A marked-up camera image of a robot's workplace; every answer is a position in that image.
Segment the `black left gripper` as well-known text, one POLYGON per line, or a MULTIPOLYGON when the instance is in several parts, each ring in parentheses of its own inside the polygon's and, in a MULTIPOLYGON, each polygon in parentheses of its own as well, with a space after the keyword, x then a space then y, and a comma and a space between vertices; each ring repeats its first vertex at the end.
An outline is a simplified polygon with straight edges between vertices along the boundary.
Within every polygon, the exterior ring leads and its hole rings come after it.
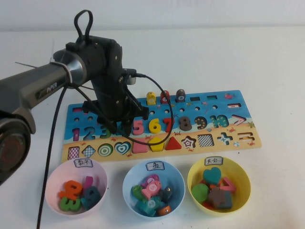
POLYGON ((130 73, 116 78, 108 75, 98 76, 91 80, 97 99, 92 103, 85 101, 85 112, 97 114, 94 106, 97 106, 104 117, 99 116, 103 123, 110 120, 112 134, 118 134, 117 122, 122 122, 124 133, 129 136, 132 131, 132 122, 136 117, 144 120, 149 117, 149 108, 141 103, 129 91, 128 85, 135 84, 136 77, 130 73))

